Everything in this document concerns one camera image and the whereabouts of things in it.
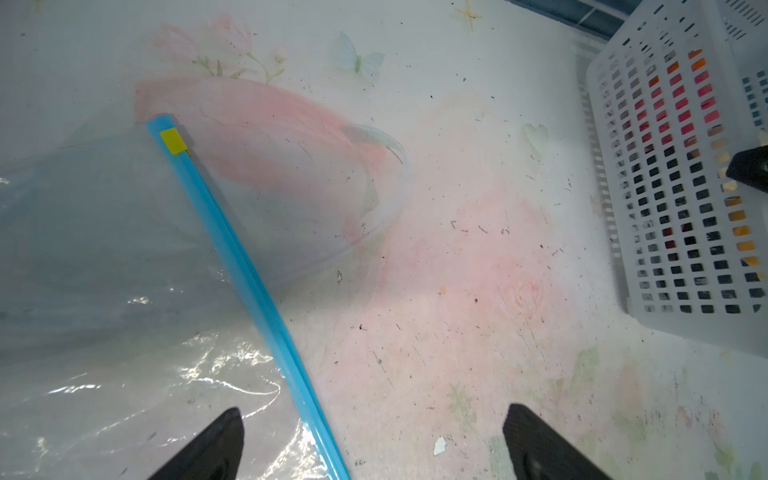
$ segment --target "white plastic basket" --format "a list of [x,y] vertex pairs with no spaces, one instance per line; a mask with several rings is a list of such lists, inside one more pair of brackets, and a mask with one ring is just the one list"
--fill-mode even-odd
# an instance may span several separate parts
[[768,195],[725,171],[768,124],[766,17],[765,0],[644,0],[587,72],[630,314],[761,356]]

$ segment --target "wrinkled plastic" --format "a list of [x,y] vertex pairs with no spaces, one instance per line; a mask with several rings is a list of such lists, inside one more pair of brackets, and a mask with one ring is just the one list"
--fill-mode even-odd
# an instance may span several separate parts
[[142,127],[0,168],[0,475],[147,478],[238,406],[238,478],[321,478],[276,368]]

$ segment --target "pink tulip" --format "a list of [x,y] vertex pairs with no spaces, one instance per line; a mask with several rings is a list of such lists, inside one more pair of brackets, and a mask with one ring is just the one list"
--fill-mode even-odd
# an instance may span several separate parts
[[244,31],[239,30],[232,15],[223,13],[217,16],[210,21],[210,27],[214,30],[216,38],[232,48],[235,53],[245,55],[250,52],[250,31],[247,28]]
[[194,61],[200,55],[192,37],[171,25],[163,25],[154,34],[154,46],[180,60]]

